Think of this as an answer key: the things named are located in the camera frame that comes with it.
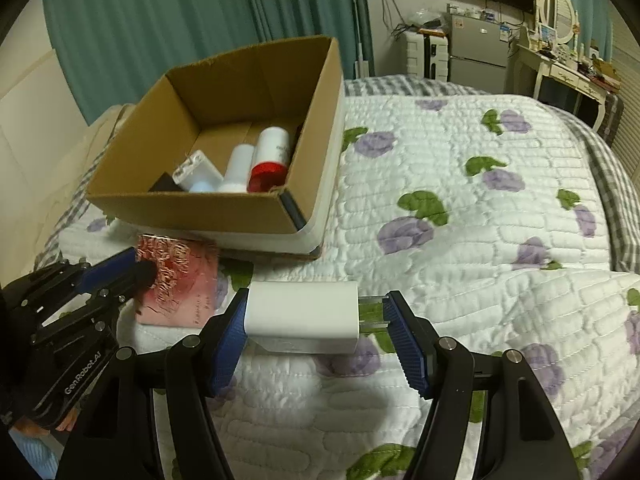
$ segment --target white bottle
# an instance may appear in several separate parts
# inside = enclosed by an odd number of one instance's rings
[[[250,144],[238,144],[231,152],[226,165],[225,179],[218,192],[246,193],[253,160],[254,147]]]
[[[255,145],[254,161],[247,189],[249,192],[267,192],[282,186],[287,177],[291,157],[289,133],[279,126],[269,126],[260,133]]]

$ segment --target green curtain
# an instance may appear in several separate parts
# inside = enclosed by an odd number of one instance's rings
[[[609,0],[571,0],[580,19],[580,37],[584,43],[585,54],[589,55],[591,38],[600,48],[600,57],[611,60],[613,48],[613,27],[609,17]]]
[[[338,38],[345,78],[357,40],[353,0],[43,0],[52,46],[90,124],[137,102],[172,66],[261,41]],[[373,67],[366,0],[358,0],[364,56]]]

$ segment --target refrigerator door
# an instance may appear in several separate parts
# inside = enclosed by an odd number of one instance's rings
[[[450,54],[507,66],[509,43],[500,41],[500,25],[466,16],[452,16]]]
[[[449,81],[492,94],[503,94],[506,73],[507,69],[503,66],[451,58]]]

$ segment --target pink booklet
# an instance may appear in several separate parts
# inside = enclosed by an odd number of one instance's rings
[[[213,243],[141,235],[136,259],[158,266],[154,284],[136,298],[138,322],[192,328],[204,326],[213,316],[218,279]]]

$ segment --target table drawer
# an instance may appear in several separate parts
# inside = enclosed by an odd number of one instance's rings
[[[572,86],[574,88],[578,86],[578,81],[580,81],[580,78],[578,77],[577,74],[569,72],[568,70],[565,70],[564,68],[556,64],[551,65],[551,70],[549,71],[549,75],[553,79],[557,79],[559,82],[567,86]]]
[[[583,79],[580,79],[578,82],[578,90],[588,95],[591,99],[596,99],[599,103],[603,103],[607,99],[607,91],[604,88],[602,90],[600,88],[594,88],[594,85]]]

